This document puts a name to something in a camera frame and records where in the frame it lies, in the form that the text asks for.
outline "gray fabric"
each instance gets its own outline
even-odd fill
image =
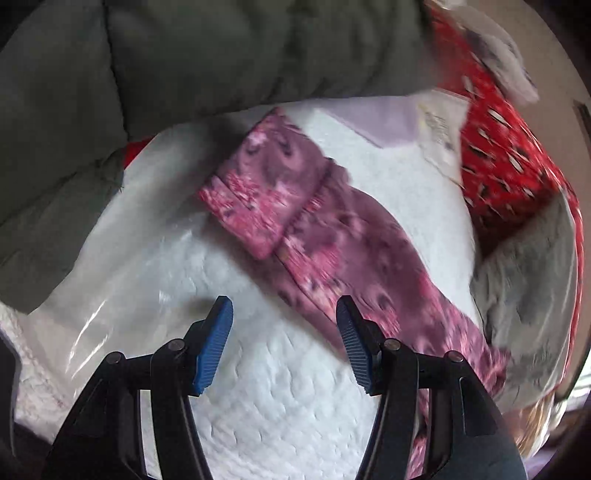
[[[0,225],[0,299],[25,313],[70,272],[121,187],[122,153],[83,167]]]
[[[433,66],[421,0],[45,0],[0,51],[0,225],[129,139],[262,103],[404,95],[432,85]],[[96,195],[71,238],[47,238],[63,264],[100,214]],[[56,222],[69,208],[53,206]],[[64,271],[3,245],[0,300],[29,310]]]
[[[470,289],[489,343],[511,353],[501,411],[532,405],[560,381],[577,284],[574,221],[564,195],[477,269]]]

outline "blue gripper pad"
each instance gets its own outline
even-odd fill
[[[193,379],[194,395],[201,395],[212,384],[228,334],[230,334],[230,328],[232,328],[233,317],[232,301],[228,297],[220,296],[203,321],[200,333],[206,337],[196,358],[197,365]]]
[[[336,304],[336,324],[345,344],[355,380],[367,393],[372,389],[372,352],[360,329],[365,320],[351,296],[343,296]]]

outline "beige surface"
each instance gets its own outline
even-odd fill
[[[467,0],[467,3],[495,20],[519,46],[540,93],[538,103],[519,111],[573,186],[581,204],[583,223],[591,225],[591,158],[573,106],[578,100],[591,108],[591,97],[583,81],[554,34],[525,2]],[[584,247],[591,255],[591,235],[587,236]],[[584,277],[591,278],[591,262],[586,263]],[[591,280],[583,287],[579,330],[566,380],[572,377],[573,367],[581,360],[590,325]]]

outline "pink floral garment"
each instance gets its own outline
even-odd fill
[[[278,109],[251,131],[199,195],[262,260],[281,298],[338,350],[343,351],[343,344],[336,302],[349,294],[364,318],[376,322],[387,337],[428,355],[457,350],[492,395],[503,387],[508,353],[489,346],[431,282],[388,211],[350,187],[346,170],[324,158]],[[426,416],[424,391],[419,408]],[[424,447],[419,435],[411,476],[421,472]]]

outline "red fabric with white spots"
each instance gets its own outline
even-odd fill
[[[513,235],[557,192],[564,191],[575,222],[577,298],[571,322],[574,343],[583,280],[583,220],[579,201],[521,115],[471,52],[453,20],[433,9],[437,48],[448,77],[443,88],[470,99],[462,129],[462,180],[484,256]]]

